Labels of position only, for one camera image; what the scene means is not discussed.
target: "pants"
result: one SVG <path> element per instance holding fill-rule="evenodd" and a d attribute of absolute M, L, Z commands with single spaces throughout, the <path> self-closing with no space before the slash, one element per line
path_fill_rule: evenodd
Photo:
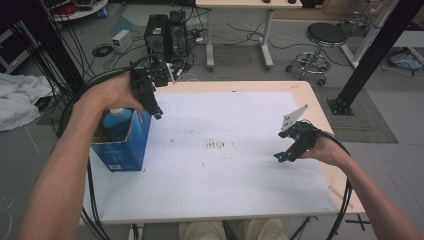
<path fill-rule="evenodd" d="M 238 240 L 287 240 L 281 219 L 228 221 Z M 226 240 L 222 222 L 180 223 L 182 240 Z"/>

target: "blue box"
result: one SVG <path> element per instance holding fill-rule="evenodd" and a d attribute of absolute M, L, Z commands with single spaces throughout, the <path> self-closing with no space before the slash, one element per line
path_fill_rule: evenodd
<path fill-rule="evenodd" d="M 128 135 L 122 142 L 105 141 L 102 129 L 95 134 L 97 140 L 91 148 L 111 172 L 141 170 L 151 118 L 147 112 L 134 111 Z"/>

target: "floor mat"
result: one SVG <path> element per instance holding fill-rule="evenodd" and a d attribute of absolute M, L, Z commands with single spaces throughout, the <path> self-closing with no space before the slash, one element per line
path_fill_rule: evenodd
<path fill-rule="evenodd" d="M 333 115 L 330 111 L 327 99 L 335 99 L 341 88 L 315 87 L 313 90 L 334 134 L 342 142 L 398 143 L 365 89 L 351 106 L 353 116 Z"/>

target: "human hand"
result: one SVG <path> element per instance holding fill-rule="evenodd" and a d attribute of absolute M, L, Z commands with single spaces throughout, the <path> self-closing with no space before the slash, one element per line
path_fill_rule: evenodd
<path fill-rule="evenodd" d="M 326 137 L 319 137 L 315 146 L 302 154 L 300 158 L 314 158 L 337 167 L 341 167 L 348 159 L 352 159 L 337 143 Z"/>
<path fill-rule="evenodd" d="M 144 111 L 143 106 L 131 91 L 130 72 L 112 77 L 88 89 L 78 103 L 84 108 L 94 108 L 100 111 L 121 107 Z"/>

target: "human arm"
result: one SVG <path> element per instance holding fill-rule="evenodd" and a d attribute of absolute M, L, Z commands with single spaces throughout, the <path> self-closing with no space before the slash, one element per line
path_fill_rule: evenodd
<path fill-rule="evenodd" d="M 102 112 L 129 107 L 129 72 L 90 88 L 73 107 L 68 125 L 37 179 L 18 239 L 75 239 L 81 215 L 91 139 Z"/>
<path fill-rule="evenodd" d="M 302 158 L 314 158 L 340 168 L 370 219 L 378 239 L 423 239 L 416 226 L 378 189 L 359 164 L 332 140 L 320 137 Z"/>

